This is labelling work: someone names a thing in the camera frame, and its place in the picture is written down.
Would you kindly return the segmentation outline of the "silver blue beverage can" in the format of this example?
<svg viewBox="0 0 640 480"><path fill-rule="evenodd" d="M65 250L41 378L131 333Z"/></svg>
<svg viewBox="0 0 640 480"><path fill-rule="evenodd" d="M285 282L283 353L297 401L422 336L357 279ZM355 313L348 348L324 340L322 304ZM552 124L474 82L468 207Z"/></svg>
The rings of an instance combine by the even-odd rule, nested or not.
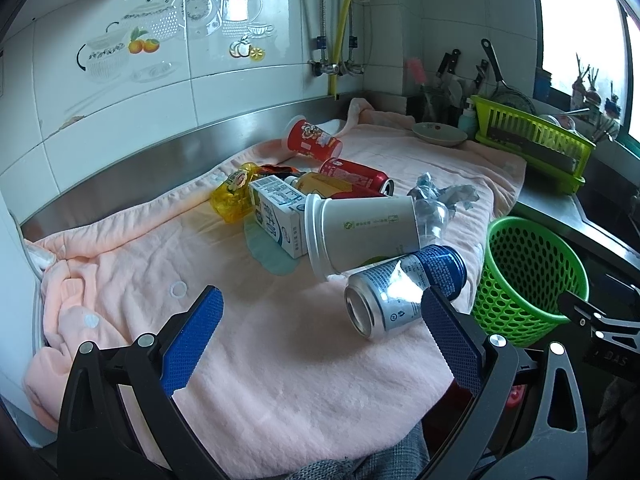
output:
<svg viewBox="0 0 640 480"><path fill-rule="evenodd" d="M369 340L382 340L422 318L421 300L427 289L436 287L453 300L465 281L466 266L454 248L428 245L352 274L344 297L356 331Z"/></svg>

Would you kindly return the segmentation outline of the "clear plastic wrapper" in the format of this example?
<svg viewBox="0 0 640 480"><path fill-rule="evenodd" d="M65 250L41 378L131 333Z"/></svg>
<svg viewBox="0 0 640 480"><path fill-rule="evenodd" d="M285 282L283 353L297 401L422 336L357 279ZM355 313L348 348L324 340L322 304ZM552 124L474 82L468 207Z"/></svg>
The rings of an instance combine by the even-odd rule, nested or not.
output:
<svg viewBox="0 0 640 480"><path fill-rule="evenodd" d="M468 210L480 199L470 184L438 188L428 172L418 177L407 195L413 200L421 248L439 243L458 208Z"/></svg>

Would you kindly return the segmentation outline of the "white paper cup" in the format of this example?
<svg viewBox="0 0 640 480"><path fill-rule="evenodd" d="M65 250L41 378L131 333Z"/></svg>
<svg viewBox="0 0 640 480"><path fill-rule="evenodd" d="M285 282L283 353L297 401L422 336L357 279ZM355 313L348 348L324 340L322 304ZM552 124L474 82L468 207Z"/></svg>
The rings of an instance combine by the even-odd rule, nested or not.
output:
<svg viewBox="0 0 640 480"><path fill-rule="evenodd" d="M304 230L310 264L321 281L420 249L409 196L332 200L309 194Z"/></svg>

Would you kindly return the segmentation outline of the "red soda can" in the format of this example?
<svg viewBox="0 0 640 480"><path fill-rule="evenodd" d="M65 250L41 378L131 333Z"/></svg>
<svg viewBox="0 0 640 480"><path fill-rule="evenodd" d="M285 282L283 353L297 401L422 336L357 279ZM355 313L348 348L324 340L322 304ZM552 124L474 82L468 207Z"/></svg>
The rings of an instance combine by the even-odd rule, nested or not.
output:
<svg viewBox="0 0 640 480"><path fill-rule="evenodd" d="M320 166L319 172L386 196L394 195L395 182L384 171L358 164L358 162L333 157Z"/></svg>

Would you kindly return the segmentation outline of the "yellow plastic wrapper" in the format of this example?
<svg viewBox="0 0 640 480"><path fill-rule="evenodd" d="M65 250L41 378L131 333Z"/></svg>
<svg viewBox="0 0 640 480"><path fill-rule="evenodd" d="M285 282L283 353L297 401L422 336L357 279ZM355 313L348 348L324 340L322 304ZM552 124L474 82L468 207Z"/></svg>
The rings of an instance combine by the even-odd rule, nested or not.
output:
<svg viewBox="0 0 640 480"><path fill-rule="evenodd" d="M228 224L241 221L253 207L250 184L262 175L262 168L246 162L229 174L209 196L213 211Z"/></svg>

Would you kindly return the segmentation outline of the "iced tea bottle red label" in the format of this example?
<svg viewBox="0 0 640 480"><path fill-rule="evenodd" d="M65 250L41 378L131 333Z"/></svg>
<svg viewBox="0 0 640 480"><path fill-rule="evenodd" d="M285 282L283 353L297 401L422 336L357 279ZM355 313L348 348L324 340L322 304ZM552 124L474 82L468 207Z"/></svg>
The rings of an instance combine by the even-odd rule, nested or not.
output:
<svg viewBox="0 0 640 480"><path fill-rule="evenodd" d="M334 200L383 197L380 192L369 190L345 180L328 177L325 174L318 174L318 172L308 172L308 174L301 174L300 176L288 176L284 179L284 182L292 185L293 188L303 194L317 194L322 198L333 198Z"/></svg>

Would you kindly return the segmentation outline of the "white milk carton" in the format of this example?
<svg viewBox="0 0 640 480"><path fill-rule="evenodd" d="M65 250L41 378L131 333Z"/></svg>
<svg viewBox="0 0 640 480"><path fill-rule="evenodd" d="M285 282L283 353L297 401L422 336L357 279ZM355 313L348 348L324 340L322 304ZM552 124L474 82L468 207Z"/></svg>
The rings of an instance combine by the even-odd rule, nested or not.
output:
<svg viewBox="0 0 640 480"><path fill-rule="evenodd" d="M250 182L257 223L293 259L307 253L306 195L276 176Z"/></svg>

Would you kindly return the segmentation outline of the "red lion snack cup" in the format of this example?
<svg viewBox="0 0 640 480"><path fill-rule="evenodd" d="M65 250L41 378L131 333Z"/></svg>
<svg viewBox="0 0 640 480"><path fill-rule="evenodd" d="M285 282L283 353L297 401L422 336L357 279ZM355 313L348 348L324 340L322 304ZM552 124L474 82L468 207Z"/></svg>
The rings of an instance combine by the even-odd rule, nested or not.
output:
<svg viewBox="0 0 640 480"><path fill-rule="evenodd" d="M290 152L325 162L341 155L342 141L304 116L293 117L284 130L283 147Z"/></svg>

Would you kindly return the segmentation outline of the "green mesh trash basket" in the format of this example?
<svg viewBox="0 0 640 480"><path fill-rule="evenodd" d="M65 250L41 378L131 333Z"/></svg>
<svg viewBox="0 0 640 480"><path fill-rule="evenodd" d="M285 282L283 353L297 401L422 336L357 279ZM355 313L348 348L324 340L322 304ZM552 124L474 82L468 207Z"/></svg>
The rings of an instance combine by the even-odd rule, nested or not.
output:
<svg viewBox="0 0 640 480"><path fill-rule="evenodd" d="M518 217L491 223L472 315L486 334L527 348L568 318L562 292L589 298L588 275L570 245L540 224Z"/></svg>

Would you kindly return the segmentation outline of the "lime green dish rack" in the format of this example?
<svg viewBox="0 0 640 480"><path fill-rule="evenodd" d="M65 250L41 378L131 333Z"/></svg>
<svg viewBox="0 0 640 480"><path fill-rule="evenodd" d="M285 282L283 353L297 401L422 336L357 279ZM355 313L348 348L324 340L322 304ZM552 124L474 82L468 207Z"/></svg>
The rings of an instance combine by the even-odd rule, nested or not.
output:
<svg viewBox="0 0 640 480"><path fill-rule="evenodd" d="M555 183L562 194L575 194L585 183L584 171L596 147L574 131L516 108L472 96L478 126L477 142L517 154Z"/></svg>

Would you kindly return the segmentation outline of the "white ceramic plate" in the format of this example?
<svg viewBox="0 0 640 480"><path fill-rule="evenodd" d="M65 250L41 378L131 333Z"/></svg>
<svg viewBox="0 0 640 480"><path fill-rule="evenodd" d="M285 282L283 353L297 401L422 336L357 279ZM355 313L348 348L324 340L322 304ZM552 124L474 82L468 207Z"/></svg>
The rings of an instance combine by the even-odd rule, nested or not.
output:
<svg viewBox="0 0 640 480"><path fill-rule="evenodd" d="M453 148L468 140L468 135L457 127L440 122L418 122L412 132L421 140L446 148Z"/></svg>

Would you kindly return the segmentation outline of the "teal soap bottle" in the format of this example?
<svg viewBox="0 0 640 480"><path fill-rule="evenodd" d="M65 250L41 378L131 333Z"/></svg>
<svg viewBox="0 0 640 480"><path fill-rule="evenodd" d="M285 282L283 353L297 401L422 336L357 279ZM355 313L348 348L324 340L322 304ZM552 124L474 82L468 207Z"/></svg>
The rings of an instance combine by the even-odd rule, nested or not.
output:
<svg viewBox="0 0 640 480"><path fill-rule="evenodd" d="M478 131L477 112L474 101L466 98L462 106L462 113L458 119L458 128L469 138L474 138Z"/></svg>

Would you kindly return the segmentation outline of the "black frying pan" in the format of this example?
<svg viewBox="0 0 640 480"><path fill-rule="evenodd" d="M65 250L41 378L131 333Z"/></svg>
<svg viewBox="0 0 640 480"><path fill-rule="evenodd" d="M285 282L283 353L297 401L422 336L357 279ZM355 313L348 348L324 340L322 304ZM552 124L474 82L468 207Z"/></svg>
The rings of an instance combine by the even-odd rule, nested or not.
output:
<svg viewBox="0 0 640 480"><path fill-rule="evenodd" d="M529 99L523 92L509 86L503 77L502 70L496 55L496 51L491 41L488 38L480 40L480 44L487 55L489 65L494 73L496 88L491 95L491 101L499 104L515 108L521 112L525 112L531 115L536 115L536 108L531 99Z"/></svg>

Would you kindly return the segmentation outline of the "blue cup on windowsill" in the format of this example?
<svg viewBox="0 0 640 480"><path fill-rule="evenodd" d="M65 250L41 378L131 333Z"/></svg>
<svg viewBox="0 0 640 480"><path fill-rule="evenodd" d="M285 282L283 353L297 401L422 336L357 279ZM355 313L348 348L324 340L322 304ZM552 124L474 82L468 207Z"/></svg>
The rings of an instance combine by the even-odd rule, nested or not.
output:
<svg viewBox="0 0 640 480"><path fill-rule="evenodd" d="M547 102L551 90L551 73L542 67L536 68L533 98L540 102Z"/></svg>

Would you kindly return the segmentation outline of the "metal water valve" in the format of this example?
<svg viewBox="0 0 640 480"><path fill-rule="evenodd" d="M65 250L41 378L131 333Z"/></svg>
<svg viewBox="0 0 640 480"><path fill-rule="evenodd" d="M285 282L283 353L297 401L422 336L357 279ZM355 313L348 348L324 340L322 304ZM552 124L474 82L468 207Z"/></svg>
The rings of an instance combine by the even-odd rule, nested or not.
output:
<svg viewBox="0 0 640 480"><path fill-rule="evenodd" d="M322 58L320 61L309 60L308 64L311 67L311 73L315 77L320 77L322 75L362 76L364 74L364 66L356 63L352 58L358 47L358 37L350 35L348 37L348 58L346 61L330 62L326 58Z"/></svg>

